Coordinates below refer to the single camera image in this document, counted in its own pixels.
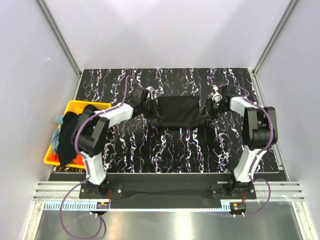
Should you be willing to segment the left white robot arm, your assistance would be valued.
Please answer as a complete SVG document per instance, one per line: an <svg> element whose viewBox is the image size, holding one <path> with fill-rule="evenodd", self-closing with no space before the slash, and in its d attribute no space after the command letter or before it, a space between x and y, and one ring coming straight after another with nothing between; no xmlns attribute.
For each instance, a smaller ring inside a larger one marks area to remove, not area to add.
<svg viewBox="0 0 320 240"><path fill-rule="evenodd" d="M86 170L86 177L81 185L95 197L103 198L108 193L107 175L102 160L108 130L139 115L155 118L157 107L154 92L151 86L137 86L115 106L97 111L86 109L82 112L70 141L76 153L82 157Z"/></svg>

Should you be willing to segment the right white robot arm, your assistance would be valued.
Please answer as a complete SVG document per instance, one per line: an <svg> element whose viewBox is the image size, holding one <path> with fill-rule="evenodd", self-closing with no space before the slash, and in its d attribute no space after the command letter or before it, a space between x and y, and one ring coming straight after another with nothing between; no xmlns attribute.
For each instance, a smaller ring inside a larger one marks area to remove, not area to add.
<svg viewBox="0 0 320 240"><path fill-rule="evenodd" d="M218 114L235 112L243 117L242 142L244 149L239 163L228 182L213 193L239 198L254 191L254 173L267 150L278 141L277 116L274 107L261 106L248 99L250 93L236 85L213 87L198 121L213 120Z"/></svg>

